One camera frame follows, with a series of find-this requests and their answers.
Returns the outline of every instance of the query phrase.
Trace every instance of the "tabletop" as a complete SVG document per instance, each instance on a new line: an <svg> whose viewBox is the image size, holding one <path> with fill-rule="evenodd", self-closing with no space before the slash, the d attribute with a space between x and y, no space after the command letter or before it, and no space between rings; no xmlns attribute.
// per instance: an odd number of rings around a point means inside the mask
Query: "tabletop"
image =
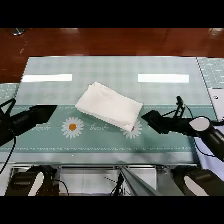
<svg viewBox="0 0 224 224"><path fill-rule="evenodd" d="M18 137L11 162L178 164L197 161L191 138L178 133L159 135L140 116L151 109L161 113L175 109L176 96L180 95L194 116L204 115L215 119L206 85L220 87L222 77L220 80L219 76L222 73L214 73L213 70L221 70L223 61L217 59L212 64L208 60L147 56L29 58L23 77L71 74L72 80L20 83L18 92L15 91L17 105L12 115L36 104L56 104L58 108L48 123L37 125ZM138 74L188 75L189 82L141 83ZM214 78L209 80L209 77L215 77L216 82L211 81ZM140 135L136 135L134 130L127 133L76 110L74 105L77 100L94 81L144 104L134 126L140 131ZM62 132L62 124L72 118L82 122L84 130L77 138L66 138ZM1 147L1 161L7 156L11 144L9 142Z"/></svg>

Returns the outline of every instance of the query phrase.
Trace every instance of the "black wire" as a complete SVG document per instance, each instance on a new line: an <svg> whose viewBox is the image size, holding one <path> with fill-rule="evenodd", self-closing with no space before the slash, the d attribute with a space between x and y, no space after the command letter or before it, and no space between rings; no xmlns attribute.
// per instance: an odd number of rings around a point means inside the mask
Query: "black wire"
<svg viewBox="0 0 224 224"><path fill-rule="evenodd" d="M66 186L65 182L64 182L64 181L62 181L62 180L54 180L54 181L61 182L61 183L65 186L65 189L66 189L66 191L67 191L67 195L69 196L68 188L67 188L67 186Z"/></svg>
<svg viewBox="0 0 224 224"><path fill-rule="evenodd" d="M15 133L14 133L13 130L11 130L11 129L9 129L9 131L11 131L12 134L13 134L13 140L14 140L14 143L13 143L12 149L11 149L9 155L8 155L8 158L6 159L6 161L5 161L5 163L4 163L3 167L2 167L2 169L1 169L1 171L0 171L0 174L2 174L3 170L5 169L7 163L8 163L8 161L9 161L9 159L10 159L10 157L11 157L11 155L12 155L14 149L15 149L15 146L16 146L16 136L15 136Z"/></svg>
<svg viewBox="0 0 224 224"><path fill-rule="evenodd" d="M187 107L188 111L190 112L190 114L191 114L191 118L194 118L194 116L193 116L193 114L192 114L190 108L189 108L186 104L185 104L185 106ZM214 156L214 155L209 155L209 154L206 154L206 153L202 152L202 151L198 148L197 143L196 143L194 137L193 137L193 141L194 141L194 145L196 146L197 150L198 150L201 154L203 154L203 155L205 155L205 156L216 157L216 156Z"/></svg>

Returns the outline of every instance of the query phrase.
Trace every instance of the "yellow flower center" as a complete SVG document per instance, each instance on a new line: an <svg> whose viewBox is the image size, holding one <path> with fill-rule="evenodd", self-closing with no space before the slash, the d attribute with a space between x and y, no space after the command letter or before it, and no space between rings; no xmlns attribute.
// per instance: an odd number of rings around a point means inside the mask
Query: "yellow flower center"
<svg viewBox="0 0 224 224"><path fill-rule="evenodd" d="M76 129L76 124L70 124L70 125L69 125L69 129L70 129L71 131L74 131L74 130Z"/></svg>

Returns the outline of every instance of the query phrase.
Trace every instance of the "reddish-brown background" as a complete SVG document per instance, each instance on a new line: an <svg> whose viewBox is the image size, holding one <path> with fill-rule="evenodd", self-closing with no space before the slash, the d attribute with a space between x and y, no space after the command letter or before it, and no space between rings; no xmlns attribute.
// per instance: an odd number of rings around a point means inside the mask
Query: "reddish-brown background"
<svg viewBox="0 0 224 224"><path fill-rule="evenodd" d="M211 28L0 29L0 83L19 82L29 56L170 55L224 57L224 32Z"/></svg>

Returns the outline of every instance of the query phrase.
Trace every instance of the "folded cloth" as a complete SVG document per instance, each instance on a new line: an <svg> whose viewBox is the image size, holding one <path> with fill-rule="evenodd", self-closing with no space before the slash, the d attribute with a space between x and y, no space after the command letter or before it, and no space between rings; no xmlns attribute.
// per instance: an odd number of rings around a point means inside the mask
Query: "folded cloth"
<svg viewBox="0 0 224 224"><path fill-rule="evenodd" d="M94 82L79 99L75 107L86 114L131 131L142 103L124 97L114 90Z"/></svg>
<svg viewBox="0 0 224 224"><path fill-rule="evenodd" d="M215 127L216 129L220 130L222 133L224 133L224 126L218 126ZM195 142L198 146L198 148L208 155L213 155L213 153L210 151L210 149L202 142L200 138L195 138ZM202 154L201 152L197 150L197 154L201 163L201 167L203 169L211 170L213 173L215 173L221 180L224 181L224 162L217 159L216 157L206 156Z"/></svg>

